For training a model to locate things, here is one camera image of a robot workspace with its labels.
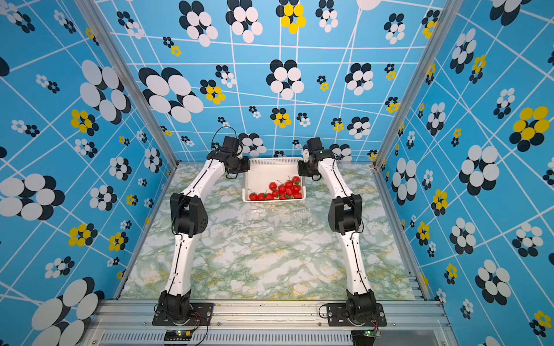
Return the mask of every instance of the marble tabletop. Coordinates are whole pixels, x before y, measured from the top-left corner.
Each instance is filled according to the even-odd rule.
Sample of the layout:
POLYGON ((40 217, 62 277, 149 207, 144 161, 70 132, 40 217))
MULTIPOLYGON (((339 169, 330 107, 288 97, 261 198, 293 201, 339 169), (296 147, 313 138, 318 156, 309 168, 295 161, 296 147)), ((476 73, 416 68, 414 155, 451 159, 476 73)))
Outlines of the marble tabletop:
MULTIPOLYGON (((156 214, 121 298, 158 299, 173 259, 172 193, 182 191, 203 163, 181 162, 156 214)), ((375 297, 413 300, 406 270, 389 229, 371 166, 339 163, 348 187, 363 199, 360 247, 375 297)), ((323 180, 307 179, 306 199, 242 201, 242 179, 221 177, 204 201, 209 223, 191 273, 192 299, 345 299, 346 270, 327 213, 323 180)))

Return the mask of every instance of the white plastic basket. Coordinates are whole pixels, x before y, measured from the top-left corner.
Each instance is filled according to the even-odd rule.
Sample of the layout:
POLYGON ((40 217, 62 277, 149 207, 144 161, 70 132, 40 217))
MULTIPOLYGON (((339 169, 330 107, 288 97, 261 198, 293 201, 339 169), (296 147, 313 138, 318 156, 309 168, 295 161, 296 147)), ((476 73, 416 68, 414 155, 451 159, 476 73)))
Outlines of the white plastic basket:
POLYGON ((274 200, 250 200, 250 191, 257 194, 271 193, 269 183, 275 182, 279 186, 279 181, 285 183, 289 177, 292 179, 298 175, 298 160, 301 157, 269 157, 269 158, 251 158, 250 170, 243 173, 243 201, 246 203, 263 202, 290 202, 306 199, 306 179, 300 177, 302 189, 302 198, 298 199, 274 199, 274 200))

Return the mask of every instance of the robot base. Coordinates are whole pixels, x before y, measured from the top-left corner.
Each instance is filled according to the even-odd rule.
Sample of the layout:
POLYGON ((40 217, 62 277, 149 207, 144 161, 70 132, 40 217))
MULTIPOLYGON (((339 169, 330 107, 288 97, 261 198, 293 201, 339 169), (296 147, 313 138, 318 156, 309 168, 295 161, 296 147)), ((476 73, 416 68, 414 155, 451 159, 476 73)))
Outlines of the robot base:
POLYGON ((154 319, 152 320, 153 326, 194 326, 197 323, 197 320, 200 320, 200 326, 209 326, 212 319, 213 313, 213 303, 190 303, 191 310, 190 314, 195 312, 200 314, 199 318, 191 317, 184 324, 179 322, 167 314, 166 311, 160 311, 159 307, 156 307, 156 313, 154 314, 154 319))

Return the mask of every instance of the black mounting plate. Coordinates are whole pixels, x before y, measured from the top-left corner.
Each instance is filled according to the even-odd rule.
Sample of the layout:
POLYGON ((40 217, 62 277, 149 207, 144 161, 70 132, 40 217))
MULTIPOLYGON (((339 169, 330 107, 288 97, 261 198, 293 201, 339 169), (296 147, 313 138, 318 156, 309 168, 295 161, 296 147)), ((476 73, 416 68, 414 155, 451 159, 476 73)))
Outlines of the black mounting plate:
MULTIPOLYGON (((329 327, 372 327, 373 318, 369 318, 362 326, 357 326, 350 322, 348 319, 348 310, 346 309, 346 303, 328 303, 327 307, 327 322, 329 327)), ((385 327, 387 325, 387 318, 384 315, 383 306, 377 303, 377 312, 372 315, 377 321, 377 326, 385 327)))
MULTIPOLYGON (((200 326, 209 326, 212 319, 214 303, 191 303, 190 314, 198 312, 203 319, 200 320, 200 326)), ((175 324, 176 320, 171 318, 167 313, 159 311, 156 306, 156 313, 152 320, 153 326, 194 326, 197 323, 197 318, 191 317, 185 324, 175 324)))

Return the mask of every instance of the blue wall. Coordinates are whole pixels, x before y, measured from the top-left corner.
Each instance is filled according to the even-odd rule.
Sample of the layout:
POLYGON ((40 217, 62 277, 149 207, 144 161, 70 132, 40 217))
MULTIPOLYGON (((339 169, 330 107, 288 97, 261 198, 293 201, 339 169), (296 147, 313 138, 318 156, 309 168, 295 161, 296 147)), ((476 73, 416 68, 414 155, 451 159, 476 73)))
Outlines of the blue wall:
POLYGON ((299 156, 306 140, 319 136, 326 147, 341 146, 344 160, 367 162, 444 4, 114 0, 97 6, 139 87, 149 90, 145 96, 180 160, 204 161, 214 132, 230 125, 249 136, 251 157, 299 156), (161 78, 146 80, 168 80, 172 69, 186 80, 176 82, 180 90, 161 78))
POLYGON ((464 1, 382 172, 460 345, 554 338, 554 3, 513 3, 464 1))
POLYGON ((0 344, 73 345, 171 167, 73 1, 0 11, 0 344))

